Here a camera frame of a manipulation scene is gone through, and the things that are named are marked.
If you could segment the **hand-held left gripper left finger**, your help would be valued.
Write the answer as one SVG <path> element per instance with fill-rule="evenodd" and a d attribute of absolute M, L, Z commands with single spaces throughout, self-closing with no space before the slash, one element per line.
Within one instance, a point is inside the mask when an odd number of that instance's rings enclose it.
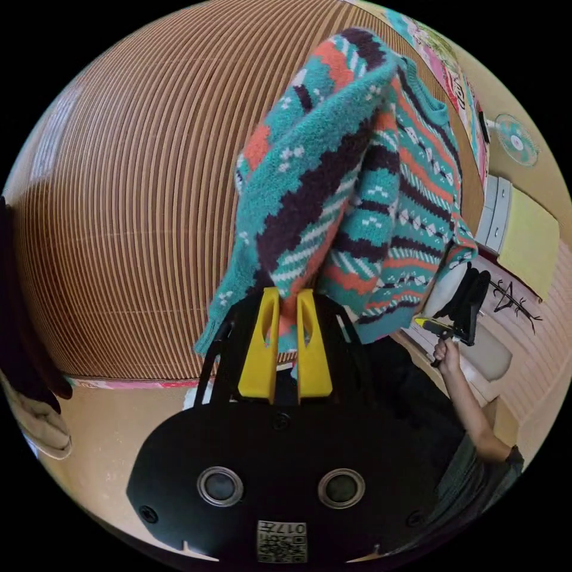
<path fill-rule="evenodd" d="M 280 297 L 277 288 L 265 288 L 255 315 L 238 383 L 241 397 L 274 402 L 278 356 Z"/>

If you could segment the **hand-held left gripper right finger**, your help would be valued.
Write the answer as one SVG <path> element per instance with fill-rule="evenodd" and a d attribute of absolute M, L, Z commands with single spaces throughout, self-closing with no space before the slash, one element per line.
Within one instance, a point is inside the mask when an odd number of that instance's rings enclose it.
<path fill-rule="evenodd" d="M 311 289 L 297 296 L 297 386 L 300 400 L 326 398 L 332 393 L 324 339 Z"/>

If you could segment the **person's right hand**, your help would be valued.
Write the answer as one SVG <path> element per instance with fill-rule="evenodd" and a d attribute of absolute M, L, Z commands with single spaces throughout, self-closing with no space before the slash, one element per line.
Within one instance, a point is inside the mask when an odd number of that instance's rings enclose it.
<path fill-rule="evenodd" d="M 461 371 L 458 343 L 453 338 L 440 338 L 434 347 L 434 365 L 443 377 Z"/>

